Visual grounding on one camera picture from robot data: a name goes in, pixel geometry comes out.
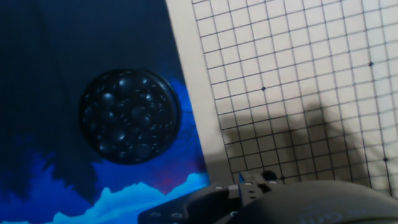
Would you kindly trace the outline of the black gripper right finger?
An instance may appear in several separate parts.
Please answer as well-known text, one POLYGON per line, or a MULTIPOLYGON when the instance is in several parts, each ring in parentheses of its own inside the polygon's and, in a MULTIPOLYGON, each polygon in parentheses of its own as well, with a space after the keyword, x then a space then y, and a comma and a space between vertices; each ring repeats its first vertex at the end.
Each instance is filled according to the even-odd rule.
POLYGON ((261 190, 272 190, 272 188, 277 185, 276 180, 254 180, 255 185, 261 190))

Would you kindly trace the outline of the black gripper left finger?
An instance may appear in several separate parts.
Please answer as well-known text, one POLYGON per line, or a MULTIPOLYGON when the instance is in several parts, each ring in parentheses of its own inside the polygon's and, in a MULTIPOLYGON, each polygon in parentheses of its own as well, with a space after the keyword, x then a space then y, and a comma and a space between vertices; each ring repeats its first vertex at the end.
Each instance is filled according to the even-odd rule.
POLYGON ((260 196, 259 185, 259 174, 242 172, 238 184, 210 185, 141 212, 138 224, 227 223, 260 196))

